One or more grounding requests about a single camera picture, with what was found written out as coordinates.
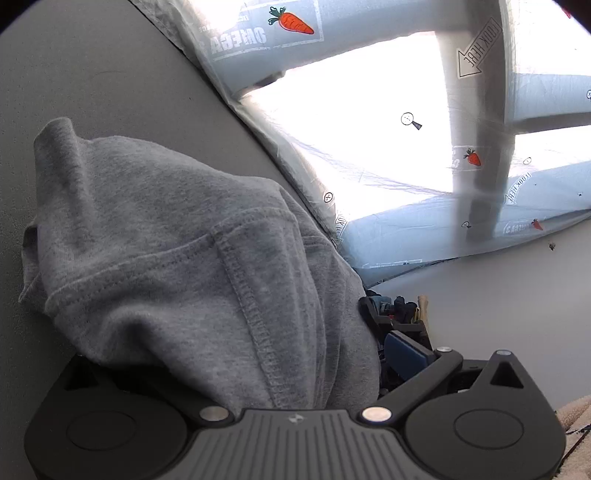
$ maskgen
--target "silver screw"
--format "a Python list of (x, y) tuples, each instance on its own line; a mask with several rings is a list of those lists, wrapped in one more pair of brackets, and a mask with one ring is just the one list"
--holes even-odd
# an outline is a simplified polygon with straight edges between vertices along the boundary
[(361, 412), (361, 416), (367, 421), (380, 423), (389, 420), (392, 416), (392, 412), (384, 407), (368, 407)]
[(224, 407), (217, 407), (213, 405), (211, 407), (205, 407), (199, 412), (199, 416), (203, 420), (207, 421), (226, 420), (228, 415), (230, 415), (230, 412), (228, 412)]

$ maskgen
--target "gray sweatshirt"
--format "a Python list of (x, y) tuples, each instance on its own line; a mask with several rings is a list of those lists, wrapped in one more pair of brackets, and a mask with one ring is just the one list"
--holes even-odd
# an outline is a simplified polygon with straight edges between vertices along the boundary
[(164, 365), (235, 413), (377, 398), (361, 280), (276, 182), (146, 141), (84, 140), (67, 118), (34, 149), (20, 301), (80, 353)]

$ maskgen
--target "carrot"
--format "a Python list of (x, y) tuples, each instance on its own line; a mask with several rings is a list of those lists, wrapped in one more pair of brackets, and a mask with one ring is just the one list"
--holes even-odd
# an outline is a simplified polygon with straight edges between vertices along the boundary
[(275, 7), (271, 7), (269, 13), (274, 17), (269, 19), (269, 25), (273, 25), (273, 23), (279, 21), (279, 25), (290, 32), (306, 33), (308, 35), (314, 34), (312, 28), (294, 14), (286, 12), (285, 7), (281, 7), (279, 11)]

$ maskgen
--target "gray cloth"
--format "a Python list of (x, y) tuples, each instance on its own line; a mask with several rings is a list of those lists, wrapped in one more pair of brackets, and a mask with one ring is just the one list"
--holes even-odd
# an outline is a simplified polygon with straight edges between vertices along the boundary
[(378, 395), (361, 280), (276, 182), (160, 145), (35, 139), (20, 301), (111, 367), (166, 366), (229, 407), (348, 408)]

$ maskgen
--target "wooden handle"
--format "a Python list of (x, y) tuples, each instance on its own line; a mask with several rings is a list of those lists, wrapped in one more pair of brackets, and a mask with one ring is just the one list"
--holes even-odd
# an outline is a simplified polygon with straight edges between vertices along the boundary
[(425, 328), (427, 331), (429, 330), (429, 323), (428, 323), (428, 316), (427, 316), (427, 307), (429, 306), (429, 299), (426, 295), (419, 295), (418, 296), (418, 307), (421, 309), (421, 313), (419, 314), (418, 319), (422, 320), (425, 324)]

